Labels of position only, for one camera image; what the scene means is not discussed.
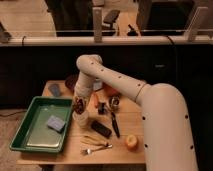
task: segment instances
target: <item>knife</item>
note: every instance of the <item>knife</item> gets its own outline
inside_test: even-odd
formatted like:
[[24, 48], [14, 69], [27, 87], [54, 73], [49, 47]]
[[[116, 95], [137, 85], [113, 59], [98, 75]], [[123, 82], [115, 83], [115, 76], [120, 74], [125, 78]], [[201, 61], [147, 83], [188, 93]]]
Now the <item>knife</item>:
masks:
[[112, 115], [112, 127], [115, 131], [116, 136], [119, 138], [120, 137], [120, 131], [119, 131], [119, 128], [118, 128], [118, 124], [117, 124], [114, 112], [111, 112], [111, 115]]

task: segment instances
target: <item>blue sponge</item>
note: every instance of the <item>blue sponge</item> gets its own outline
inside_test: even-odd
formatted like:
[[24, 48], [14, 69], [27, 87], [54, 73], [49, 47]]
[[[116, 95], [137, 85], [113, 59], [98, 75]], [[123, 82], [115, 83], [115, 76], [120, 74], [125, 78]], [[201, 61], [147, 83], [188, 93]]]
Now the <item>blue sponge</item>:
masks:
[[51, 115], [46, 124], [48, 127], [56, 130], [57, 132], [61, 132], [64, 128], [65, 122], [60, 118]]

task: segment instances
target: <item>plastic tray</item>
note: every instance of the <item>plastic tray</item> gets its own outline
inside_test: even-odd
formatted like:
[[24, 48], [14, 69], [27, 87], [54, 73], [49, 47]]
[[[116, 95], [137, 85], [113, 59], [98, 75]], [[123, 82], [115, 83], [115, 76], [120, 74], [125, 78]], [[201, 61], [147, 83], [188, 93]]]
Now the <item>plastic tray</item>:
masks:
[[[59, 153], [62, 151], [71, 120], [71, 99], [34, 97], [13, 138], [10, 149], [23, 152]], [[65, 121], [61, 133], [46, 125], [51, 115]]]

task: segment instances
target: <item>cable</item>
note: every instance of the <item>cable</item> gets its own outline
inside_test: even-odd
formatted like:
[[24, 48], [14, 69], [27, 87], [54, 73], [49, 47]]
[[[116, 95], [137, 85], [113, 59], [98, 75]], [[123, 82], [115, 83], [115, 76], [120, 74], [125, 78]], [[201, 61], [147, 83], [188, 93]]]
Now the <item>cable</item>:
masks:
[[9, 117], [9, 116], [12, 116], [12, 115], [15, 115], [15, 114], [18, 114], [18, 113], [24, 113], [26, 111], [27, 110], [21, 110], [21, 111], [9, 113], [9, 114], [0, 114], [0, 117]]
[[25, 39], [26, 37], [27, 37], [27, 36], [23, 36], [23, 37], [22, 37], [22, 41], [21, 41], [21, 45], [22, 45], [22, 46], [24, 46], [24, 39]]
[[166, 37], [170, 41], [170, 43], [172, 44], [173, 49], [174, 49], [174, 54], [175, 54], [175, 72], [176, 72], [175, 81], [176, 81], [176, 85], [178, 85], [178, 51], [177, 51], [177, 47], [176, 47], [175, 42], [171, 39], [170, 36], [168, 36], [168, 35], [162, 35], [162, 36]]

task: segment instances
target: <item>floor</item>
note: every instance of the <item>floor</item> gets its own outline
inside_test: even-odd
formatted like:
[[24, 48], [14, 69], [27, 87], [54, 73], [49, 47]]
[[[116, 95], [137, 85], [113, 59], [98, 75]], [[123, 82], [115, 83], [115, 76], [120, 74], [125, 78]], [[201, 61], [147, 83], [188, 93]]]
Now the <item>floor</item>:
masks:
[[[132, 0], [105, 0], [103, 17], [110, 9], [137, 12]], [[44, 0], [0, 0], [0, 21], [13, 37], [52, 37], [55, 27]]]
[[[4, 109], [0, 115], [8, 115], [25, 109]], [[17, 165], [19, 152], [9, 149], [10, 143], [21, 123], [24, 112], [8, 117], [0, 116], [0, 171], [41, 171], [37, 165]], [[145, 165], [58, 165], [53, 171], [145, 171]]]

